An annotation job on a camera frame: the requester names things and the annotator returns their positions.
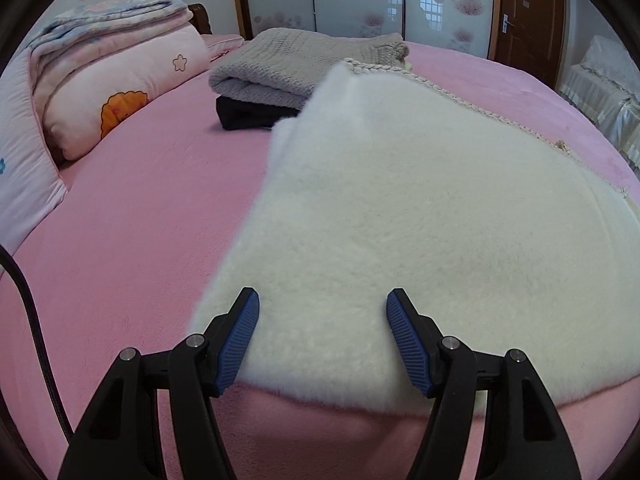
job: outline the clothing stack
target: clothing stack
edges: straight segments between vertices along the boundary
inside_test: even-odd
[[[361,40],[270,28],[213,67],[209,85],[220,95],[216,108],[225,130],[271,128],[302,110],[334,64],[355,59],[404,68],[408,53],[400,34]]]

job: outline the black cable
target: black cable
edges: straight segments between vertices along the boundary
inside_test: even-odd
[[[24,310],[27,313],[27,319],[29,320],[29,327],[31,328],[31,336],[33,337],[33,344],[36,347],[36,353],[38,354],[38,361],[40,362],[40,368],[44,377],[44,382],[47,385],[49,391],[49,397],[53,404],[53,409],[56,412],[58,422],[62,428],[62,433],[65,434],[66,441],[71,441],[71,437],[74,432],[69,424],[69,419],[66,417],[65,407],[62,405],[60,399],[60,393],[56,386],[56,380],[53,377],[53,371],[51,370],[51,364],[49,363],[49,357],[47,356],[47,349],[44,345],[44,338],[42,336],[42,330],[40,329],[40,320],[38,319],[38,313],[36,311],[36,305],[31,295],[31,290],[27,284],[27,280],[24,274],[15,263],[12,256],[6,251],[2,245],[0,245],[0,266],[4,267],[4,270],[14,280],[15,286],[20,292],[22,303],[24,304]]]

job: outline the bed headboard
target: bed headboard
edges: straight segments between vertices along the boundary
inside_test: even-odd
[[[193,12],[193,18],[189,23],[193,25],[199,34],[211,34],[211,27],[209,25],[209,15],[207,9],[203,4],[191,4],[189,10]]]

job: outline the door handle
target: door handle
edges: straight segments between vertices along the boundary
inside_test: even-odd
[[[506,34],[507,33],[507,28],[509,27],[509,25],[511,25],[511,27],[515,27],[515,24],[511,23],[509,21],[509,15],[508,14],[504,14],[502,16],[502,33]]]

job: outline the folded gray sweater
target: folded gray sweater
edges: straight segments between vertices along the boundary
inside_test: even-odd
[[[366,40],[332,38],[318,32],[270,28],[223,57],[209,74],[220,95],[301,110],[330,68],[345,58],[404,66],[409,53],[400,34]]]

